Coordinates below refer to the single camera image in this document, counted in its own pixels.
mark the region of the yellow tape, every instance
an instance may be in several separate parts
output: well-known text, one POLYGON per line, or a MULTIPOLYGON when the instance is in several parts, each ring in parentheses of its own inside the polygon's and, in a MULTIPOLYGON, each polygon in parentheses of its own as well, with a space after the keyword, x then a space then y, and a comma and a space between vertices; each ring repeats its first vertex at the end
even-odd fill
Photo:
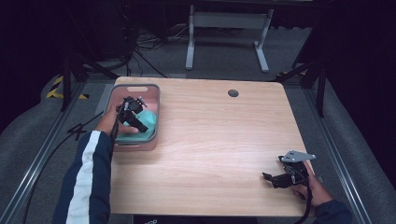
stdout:
MULTIPOLYGON (((58 78, 56 78, 55 82, 53 83, 52 87, 49 90, 49 93, 47 93, 47 98, 60 98, 63 99, 64 95, 61 93, 57 93, 56 90, 58 89, 59 85, 61 82, 64 80, 64 76, 59 75, 58 78)), ((78 99, 81 100, 88 100, 90 98, 89 94, 81 94, 78 99)))

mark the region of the black cable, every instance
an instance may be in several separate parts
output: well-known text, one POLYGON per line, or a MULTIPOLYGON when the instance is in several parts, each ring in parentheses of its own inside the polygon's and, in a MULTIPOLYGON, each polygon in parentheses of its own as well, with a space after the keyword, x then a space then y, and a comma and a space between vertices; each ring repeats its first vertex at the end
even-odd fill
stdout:
POLYGON ((163 77, 169 77, 167 75, 165 75, 164 73, 160 72, 157 68, 155 68, 149 61, 146 60, 145 57, 143 57, 142 53, 140 53, 139 51, 137 51, 136 49, 134 49, 134 52, 137 53, 137 55, 139 55, 146 63, 148 63, 148 65, 150 65, 158 74, 160 74, 163 77))
POLYGON ((126 63, 125 65, 126 65, 126 76, 130 77, 131 76, 131 69, 129 68, 129 64, 126 63))
MULTIPOLYGON (((121 61, 121 62, 113 64, 113 65, 104 66, 104 68, 107 69, 107 70, 112 71, 112 70, 115 70, 117 68, 123 67, 126 63, 128 63, 128 62, 121 61)), ((99 71, 99 70, 97 70, 95 68, 86 67, 86 66, 83 66, 83 67, 84 67, 84 70, 87 71, 87 72, 90 72, 90 73, 101 73, 101 71, 99 71)))
POLYGON ((116 138, 118 134, 119 134, 119 120, 116 119, 116 121, 114 121, 113 128, 111 129, 111 133, 110 133, 111 158, 113 158, 114 145, 116 144, 116 138))
POLYGON ((217 29, 216 31, 227 34, 227 35, 240 35, 243 29, 217 29))
POLYGON ((308 191, 308 198, 306 199, 306 208, 305 208, 305 212, 304 215, 298 220, 296 221, 294 224, 302 224, 309 215, 309 212, 311 211, 311 203, 312 203, 312 189, 309 187, 309 180, 306 179, 306 189, 308 191))
POLYGON ((80 129, 75 129, 73 132, 71 132, 69 135, 66 136, 66 138, 55 148, 51 151, 51 153, 49 154, 49 156, 46 158, 46 160, 44 161, 44 165, 43 168, 41 169, 41 171, 38 173, 37 178, 35 179, 35 183, 32 186, 32 189, 30 191, 29 194, 29 199, 27 201, 26 207, 25 207, 25 211, 23 214, 23 221, 22 223, 25 224, 26 223, 26 218, 27 215, 29 213, 29 207, 30 207, 30 203, 32 202, 32 198, 33 198, 33 194, 35 192, 35 186, 38 183, 38 179, 40 178, 40 176, 43 174, 44 169, 46 168, 48 162, 50 161, 50 158, 55 154, 55 152, 58 150, 58 148, 67 140, 69 139, 73 134, 79 132, 79 130, 81 130, 84 126, 86 126, 87 124, 91 123, 91 121, 93 121, 94 119, 98 118, 100 115, 102 115, 104 113, 104 111, 100 112, 98 115, 96 115, 95 117, 93 117, 93 119, 90 119, 88 122, 81 124, 80 129))
POLYGON ((139 70, 140 70, 139 76, 142 77, 142 75, 143 75, 143 69, 140 67, 140 62, 136 59, 136 57, 134 57, 134 56, 132 56, 132 57, 136 60, 136 62, 137 62, 137 67, 138 67, 139 70))
POLYGON ((148 42, 150 40, 155 40, 155 39, 158 39, 155 35, 152 35, 148 32, 144 32, 137 35, 136 41, 139 43, 139 42, 148 42))
POLYGON ((136 45, 137 45, 137 47, 139 49, 144 50, 144 51, 160 49, 160 48, 162 48, 165 45, 173 44, 173 43, 176 43, 177 41, 179 41, 180 39, 183 39, 182 36, 185 35, 187 33, 187 31, 189 31, 187 28, 188 27, 183 28, 183 30, 179 31, 174 36, 167 37, 166 40, 161 40, 160 38, 156 38, 155 35, 153 35, 153 34, 151 34, 149 32, 145 32, 145 33, 142 33, 142 34, 139 35, 139 36, 145 35, 145 38, 142 39, 141 41, 137 41, 136 45), (148 42, 152 42, 150 47, 139 45, 139 44, 144 44, 144 43, 148 43, 148 42))

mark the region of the white stripe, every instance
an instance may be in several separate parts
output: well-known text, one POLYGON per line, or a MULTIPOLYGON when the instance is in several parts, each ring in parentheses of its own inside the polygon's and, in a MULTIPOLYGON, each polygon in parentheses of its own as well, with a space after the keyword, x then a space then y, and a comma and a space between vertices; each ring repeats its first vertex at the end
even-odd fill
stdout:
POLYGON ((90 196, 92 192, 93 153, 98 144, 100 132, 93 131, 90 141, 82 153, 82 166, 78 171, 74 195, 67 213, 67 224, 90 223, 90 196))

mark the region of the round hole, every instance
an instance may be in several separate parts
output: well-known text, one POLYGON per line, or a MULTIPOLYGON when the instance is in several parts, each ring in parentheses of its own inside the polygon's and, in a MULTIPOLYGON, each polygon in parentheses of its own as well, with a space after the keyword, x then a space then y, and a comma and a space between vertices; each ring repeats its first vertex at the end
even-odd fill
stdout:
POLYGON ((239 92, 236 91, 236 90, 229 90, 229 91, 228 91, 228 94, 229 94, 231 97, 237 97, 237 96, 239 95, 239 92))

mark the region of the teal cloth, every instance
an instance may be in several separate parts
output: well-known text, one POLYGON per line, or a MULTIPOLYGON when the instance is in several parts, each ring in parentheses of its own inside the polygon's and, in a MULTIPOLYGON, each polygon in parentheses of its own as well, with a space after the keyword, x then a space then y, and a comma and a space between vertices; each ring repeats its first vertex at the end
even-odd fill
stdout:
POLYGON ((145 133, 121 133, 117 137, 116 141, 123 143, 136 142, 136 141, 147 141, 154 134, 155 126, 157 124, 157 116, 150 110, 143 110, 136 115, 136 118, 140 120, 148 130, 145 133))

